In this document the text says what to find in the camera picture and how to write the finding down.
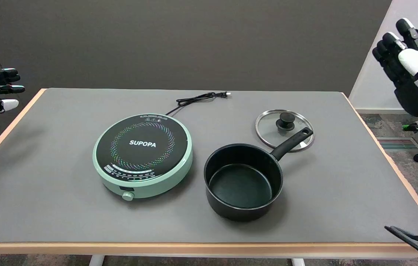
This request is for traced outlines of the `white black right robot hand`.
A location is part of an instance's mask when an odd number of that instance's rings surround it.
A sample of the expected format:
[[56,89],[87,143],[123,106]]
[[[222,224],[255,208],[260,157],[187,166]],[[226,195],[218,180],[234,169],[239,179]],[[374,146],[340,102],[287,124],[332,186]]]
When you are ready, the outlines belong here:
[[401,107],[418,117],[418,29],[403,17],[396,22],[399,35],[386,32],[372,55],[394,84]]

